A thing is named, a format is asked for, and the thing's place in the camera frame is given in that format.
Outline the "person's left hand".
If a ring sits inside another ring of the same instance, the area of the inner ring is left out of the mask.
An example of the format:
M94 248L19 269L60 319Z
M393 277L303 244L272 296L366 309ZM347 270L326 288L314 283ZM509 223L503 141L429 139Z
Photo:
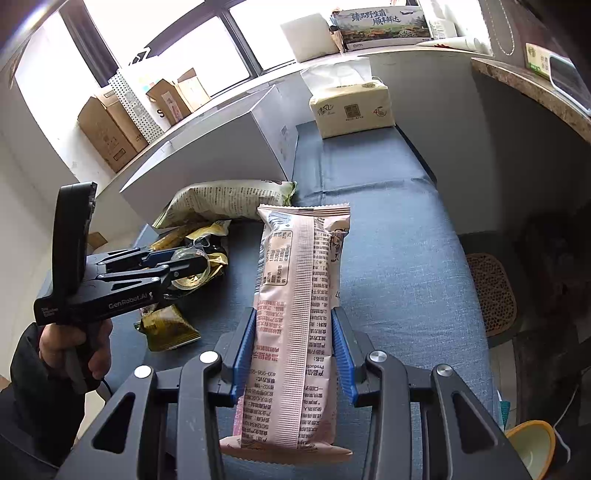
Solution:
M101 380L111 367L110 335L113 329L110 319L100 323L96 337L96 350L88 362L92 377ZM43 328L39 340L39 358L51 369L63 370L68 350L82 345L85 334L74 326L49 324Z

